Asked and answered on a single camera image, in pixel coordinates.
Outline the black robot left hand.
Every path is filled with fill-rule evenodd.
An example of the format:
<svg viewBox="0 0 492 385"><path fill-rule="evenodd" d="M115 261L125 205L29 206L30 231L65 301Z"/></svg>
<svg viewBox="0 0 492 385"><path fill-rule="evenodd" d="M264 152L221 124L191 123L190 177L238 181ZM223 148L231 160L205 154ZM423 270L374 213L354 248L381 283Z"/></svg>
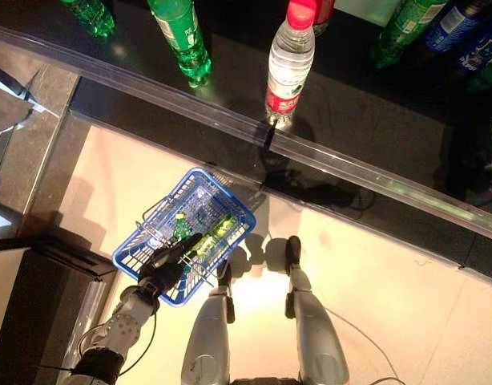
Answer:
<svg viewBox="0 0 492 385"><path fill-rule="evenodd" d="M174 245L157 249L139 270L139 295L153 301L173 288L183 273L182 257L202 238L202 233L194 233Z"/></svg>

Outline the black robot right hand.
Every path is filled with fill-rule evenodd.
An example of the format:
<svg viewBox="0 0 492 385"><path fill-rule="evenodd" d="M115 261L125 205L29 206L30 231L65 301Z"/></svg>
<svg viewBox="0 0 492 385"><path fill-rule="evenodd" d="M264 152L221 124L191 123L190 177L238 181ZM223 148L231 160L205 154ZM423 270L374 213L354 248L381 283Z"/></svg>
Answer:
<svg viewBox="0 0 492 385"><path fill-rule="evenodd" d="M468 189L474 193L492 193L492 143L477 142L466 161Z"/></svg>

